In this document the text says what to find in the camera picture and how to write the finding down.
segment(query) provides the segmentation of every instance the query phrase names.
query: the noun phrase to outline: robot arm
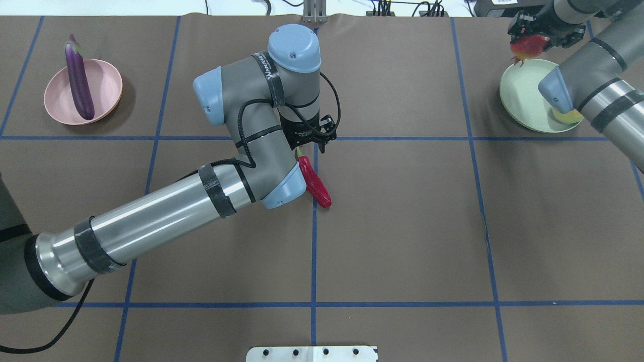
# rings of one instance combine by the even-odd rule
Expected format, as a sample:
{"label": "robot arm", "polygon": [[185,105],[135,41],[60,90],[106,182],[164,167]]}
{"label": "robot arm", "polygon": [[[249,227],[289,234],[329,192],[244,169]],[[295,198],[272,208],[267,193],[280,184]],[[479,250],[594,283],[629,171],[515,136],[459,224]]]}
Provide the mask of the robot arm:
{"label": "robot arm", "polygon": [[644,93],[620,79],[644,56],[642,0],[554,0],[534,17],[517,14],[508,33],[512,41],[540,33],[552,46],[567,48],[583,37],[581,23],[599,11],[613,23],[555,68],[539,90],[558,111],[581,112],[644,169]]}
{"label": "robot arm", "polygon": [[[228,127],[240,154],[62,233],[32,235],[0,178],[0,314],[67,300],[96,276],[257,200],[271,209],[302,195],[292,147],[335,138],[335,128],[321,132],[319,67],[316,35],[290,24],[271,34],[268,52],[197,77],[207,118]],[[273,107],[282,124],[306,131],[285,134]]]}

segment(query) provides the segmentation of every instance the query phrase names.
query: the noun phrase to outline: blue joint cap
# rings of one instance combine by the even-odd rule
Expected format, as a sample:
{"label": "blue joint cap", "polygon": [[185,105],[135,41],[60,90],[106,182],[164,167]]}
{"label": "blue joint cap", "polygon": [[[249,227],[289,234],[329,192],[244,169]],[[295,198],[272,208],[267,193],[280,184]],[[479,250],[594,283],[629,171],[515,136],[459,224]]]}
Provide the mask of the blue joint cap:
{"label": "blue joint cap", "polygon": [[313,73],[322,64],[317,35],[299,24],[282,25],[270,35],[269,55],[277,64],[297,73]]}
{"label": "blue joint cap", "polygon": [[289,174],[261,202],[267,209],[274,209],[297,199],[306,190],[307,183],[304,181],[299,164],[296,163]]}
{"label": "blue joint cap", "polygon": [[552,107],[566,114],[574,109],[574,105],[563,79],[562,71],[557,66],[539,82],[539,92]]}
{"label": "blue joint cap", "polygon": [[201,74],[193,81],[193,89],[199,103],[204,109],[205,116],[213,126],[223,124],[223,91],[222,67],[217,67]]}

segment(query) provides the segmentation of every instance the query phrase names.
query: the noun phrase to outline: red chili pepper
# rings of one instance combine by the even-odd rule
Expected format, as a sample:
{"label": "red chili pepper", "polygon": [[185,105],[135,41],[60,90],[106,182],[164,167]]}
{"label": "red chili pepper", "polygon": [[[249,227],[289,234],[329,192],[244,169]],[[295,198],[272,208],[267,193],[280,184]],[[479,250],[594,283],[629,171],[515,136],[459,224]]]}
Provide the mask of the red chili pepper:
{"label": "red chili pepper", "polygon": [[302,171],[302,175],[304,175],[304,181],[307,182],[307,190],[313,195],[321,207],[331,207],[331,196],[328,194],[327,188],[324,187],[324,183],[322,183],[322,180],[320,180],[320,177],[313,169],[311,161],[307,156],[302,154],[299,147],[297,148],[297,152],[299,169]]}

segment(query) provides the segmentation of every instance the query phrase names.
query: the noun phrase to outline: pink plate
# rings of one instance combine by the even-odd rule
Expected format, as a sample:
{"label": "pink plate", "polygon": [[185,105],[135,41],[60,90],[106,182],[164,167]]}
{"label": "pink plate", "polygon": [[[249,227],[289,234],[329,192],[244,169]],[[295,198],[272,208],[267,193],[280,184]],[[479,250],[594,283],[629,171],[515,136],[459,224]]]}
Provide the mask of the pink plate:
{"label": "pink plate", "polygon": [[123,79],[114,66],[106,61],[90,59],[83,62],[87,82],[90,85],[94,118],[86,120],[79,115],[71,97],[70,78],[67,67],[56,73],[44,90],[44,107],[53,119],[60,123],[88,124],[108,115],[117,106],[123,91]]}

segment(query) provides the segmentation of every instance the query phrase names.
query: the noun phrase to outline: plate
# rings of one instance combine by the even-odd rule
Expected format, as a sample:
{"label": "plate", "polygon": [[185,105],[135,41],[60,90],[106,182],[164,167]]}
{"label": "plate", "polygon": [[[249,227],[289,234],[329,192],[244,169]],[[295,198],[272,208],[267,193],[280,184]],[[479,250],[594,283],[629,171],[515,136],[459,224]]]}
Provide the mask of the plate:
{"label": "plate", "polygon": [[556,66],[543,59],[531,59],[523,66],[511,65],[501,76],[499,92],[503,107],[519,124],[533,131],[566,132],[580,123],[564,124],[557,121],[552,106],[539,93],[539,82]]}
{"label": "plate", "polygon": [[94,103],[94,118],[82,118],[71,97],[70,78],[67,67],[61,69],[44,90],[44,107],[53,119],[60,123],[79,125],[96,122],[117,106],[123,92],[123,79],[110,63],[98,59],[83,62],[90,94]]}

